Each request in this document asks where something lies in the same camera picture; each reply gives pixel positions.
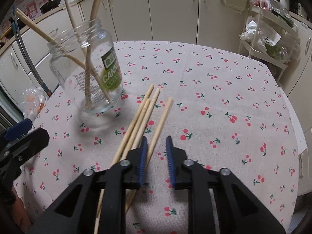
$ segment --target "jar mouth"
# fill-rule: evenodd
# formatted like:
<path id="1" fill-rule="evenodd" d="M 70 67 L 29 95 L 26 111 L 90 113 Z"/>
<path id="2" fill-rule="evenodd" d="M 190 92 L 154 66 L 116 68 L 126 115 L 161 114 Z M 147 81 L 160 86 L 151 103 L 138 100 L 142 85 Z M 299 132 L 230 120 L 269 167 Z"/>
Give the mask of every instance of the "jar mouth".
<path id="1" fill-rule="evenodd" d="M 101 20 L 87 20 L 74 29 L 67 29 L 59 34 L 53 42 L 48 43 L 48 48 L 53 56 L 63 56 L 77 48 L 90 46 L 92 39 L 101 30 Z"/>

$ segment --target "cherry print tablecloth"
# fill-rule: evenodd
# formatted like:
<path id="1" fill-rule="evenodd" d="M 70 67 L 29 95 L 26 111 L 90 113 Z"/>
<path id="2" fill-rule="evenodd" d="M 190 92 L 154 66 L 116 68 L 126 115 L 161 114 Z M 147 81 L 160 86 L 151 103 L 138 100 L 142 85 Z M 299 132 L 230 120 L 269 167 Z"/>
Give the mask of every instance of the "cherry print tablecloth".
<path id="1" fill-rule="evenodd" d="M 171 188 L 168 135 L 205 168 L 231 169 L 287 229 L 297 195 L 297 142 L 285 101 L 266 65 L 184 43 L 126 41 L 115 43 L 115 48 L 124 91 L 114 109 L 80 113 L 59 87 L 33 124 L 49 132 L 50 143 L 22 167 L 14 182 L 31 219 L 84 169 L 109 168 L 153 83 L 161 93 L 145 130 L 148 141 L 168 97 L 175 102 L 146 183 L 127 214 L 127 233 L 187 233 L 187 191 Z"/>

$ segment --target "green label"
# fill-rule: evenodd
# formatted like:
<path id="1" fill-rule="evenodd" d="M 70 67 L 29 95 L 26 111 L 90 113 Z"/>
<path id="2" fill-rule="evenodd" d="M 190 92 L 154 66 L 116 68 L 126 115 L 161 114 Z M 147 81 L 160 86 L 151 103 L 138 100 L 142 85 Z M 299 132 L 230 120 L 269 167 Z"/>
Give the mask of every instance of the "green label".
<path id="1" fill-rule="evenodd" d="M 114 47 L 104 54 L 101 59 L 104 65 L 100 78 L 101 88 L 113 91 L 118 88 L 122 81 L 121 70 Z"/>

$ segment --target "metal screw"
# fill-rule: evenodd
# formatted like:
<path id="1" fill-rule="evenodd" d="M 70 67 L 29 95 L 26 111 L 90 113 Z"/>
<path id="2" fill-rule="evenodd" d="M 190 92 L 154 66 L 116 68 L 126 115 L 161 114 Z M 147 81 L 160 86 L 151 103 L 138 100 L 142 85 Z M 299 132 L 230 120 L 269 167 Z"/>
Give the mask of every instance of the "metal screw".
<path id="1" fill-rule="evenodd" d="M 85 176 L 91 176 L 93 174 L 93 170 L 92 169 L 85 169 L 83 171 L 83 175 Z"/>
<path id="2" fill-rule="evenodd" d="M 126 167 L 126 166 L 128 166 L 128 165 L 130 164 L 130 161 L 127 160 L 127 159 L 121 160 L 121 161 L 119 162 L 119 164 L 120 164 L 121 166 L 123 166 L 123 167 Z"/>
<path id="3" fill-rule="evenodd" d="M 191 160 L 191 159 L 186 159 L 186 160 L 184 160 L 183 163 L 184 163 L 184 165 L 186 165 L 186 166 L 191 166 L 191 165 L 194 164 L 194 161 Z"/>
<path id="4" fill-rule="evenodd" d="M 227 175 L 230 175 L 231 171 L 227 168 L 223 168 L 223 169 L 221 169 L 220 173 L 223 176 L 227 176 Z"/>

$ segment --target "kitchen cabinet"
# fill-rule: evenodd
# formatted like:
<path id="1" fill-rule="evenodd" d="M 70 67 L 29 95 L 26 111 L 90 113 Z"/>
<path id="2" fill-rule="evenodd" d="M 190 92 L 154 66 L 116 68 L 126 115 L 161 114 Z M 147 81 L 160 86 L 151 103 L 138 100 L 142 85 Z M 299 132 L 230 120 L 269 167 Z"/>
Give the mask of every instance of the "kitchen cabinet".
<path id="1" fill-rule="evenodd" d="M 199 0 L 149 0 L 153 40 L 196 44 Z"/>
<path id="2" fill-rule="evenodd" d="M 299 57 L 298 60 L 292 59 L 287 64 L 288 67 L 284 71 L 282 77 L 280 78 L 280 83 L 282 84 L 283 90 L 287 96 L 293 90 L 294 86 L 296 85 L 300 76 L 302 75 L 302 72 L 304 71 L 308 59 L 310 58 L 310 54 L 312 52 L 312 43 L 311 43 L 312 30 L 302 26 L 299 21 L 297 20 L 294 21 L 298 27 L 298 36 L 300 39 L 300 54 L 298 56 Z"/>
<path id="3" fill-rule="evenodd" d="M 197 44 L 237 53 L 246 12 L 226 7 L 220 0 L 199 0 Z"/>
<path id="4" fill-rule="evenodd" d="M 108 1 L 119 41 L 152 40 L 149 0 Z"/>
<path id="5" fill-rule="evenodd" d="M 308 62 L 303 70 L 300 79 L 288 95 L 288 99 L 296 112 L 300 125 L 304 133 L 312 127 L 312 97 L 311 97 L 311 75 L 312 56 L 308 57 Z"/>
<path id="6" fill-rule="evenodd" d="M 82 18 L 78 5 L 71 6 L 71 9 L 76 24 L 81 24 Z M 55 38 L 57 35 L 61 34 L 67 29 L 72 29 L 66 9 L 57 11 L 51 16 L 43 19 L 37 24 L 37 26 L 53 38 Z M 47 46 L 48 42 L 36 32 L 34 32 L 32 29 L 27 30 L 22 35 L 22 39 L 29 54 L 29 57 L 34 65 L 37 65 L 37 63 L 49 53 L 49 49 Z M 24 70 L 26 71 L 26 73 L 29 73 L 30 69 L 26 64 L 16 41 L 12 44 L 12 46 Z"/>
<path id="7" fill-rule="evenodd" d="M 312 133 L 309 129 L 305 133 L 305 140 L 307 142 L 308 148 L 301 153 L 299 157 L 299 180 L 298 180 L 298 194 L 303 195 L 312 191 L 312 159 L 309 156 L 312 153 Z"/>
<path id="8" fill-rule="evenodd" d="M 83 0 L 80 3 L 82 14 L 85 20 L 90 19 L 91 8 L 94 0 Z M 110 6 L 108 0 L 102 0 L 102 4 L 99 5 L 99 12 L 97 17 L 101 20 L 102 28 L 109 31 L 112 35 L 113 41 L 117 41 L 113 18 L 110 13 Z"/>
<path id="9" fill-rule="evenodd" d="M 0 57 L 0 86 L 12 102 L 18 105 L 24 101 L 23 90 L 32 85 L 10 46 Z"/>
<path id="10" fill-rule="evenodd" d="M 46 86 L 50 89 L 50 91 L 53 91 L 58 85 L 58 81 L 50 69 L 49 65 L 50 60 L 51 54 L 48 54 L 35 66 L 35 68 L 38 71 L 38 74 L 42 78 L 43 82 L 46 84 Z M 32 72 L 30 72 L 28 76 L 36 87 L 40 86 L 35 76 L 32 74 Z"/>

